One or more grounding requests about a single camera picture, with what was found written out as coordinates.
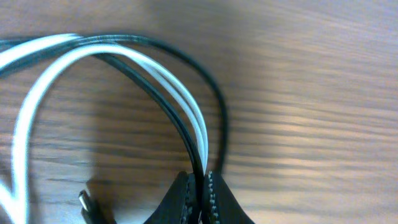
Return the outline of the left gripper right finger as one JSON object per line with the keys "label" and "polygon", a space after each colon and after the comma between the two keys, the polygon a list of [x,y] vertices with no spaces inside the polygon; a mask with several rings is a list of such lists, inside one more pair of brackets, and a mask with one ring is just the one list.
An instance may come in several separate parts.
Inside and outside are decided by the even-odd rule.
{"label": "left gripper right finger", "polygon": [[254,224],[222,175],[213,171],[209,171],[203,183],[201,220],[204,224]]}

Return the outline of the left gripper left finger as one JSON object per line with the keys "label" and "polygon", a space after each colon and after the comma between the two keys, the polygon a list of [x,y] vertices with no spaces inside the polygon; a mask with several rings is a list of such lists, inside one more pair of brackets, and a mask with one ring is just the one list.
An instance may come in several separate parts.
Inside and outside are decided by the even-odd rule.
{"label": "left gripper left finger", "polygon": [[159,206],[144,224],[196,223],[195,176],[180,172]]}

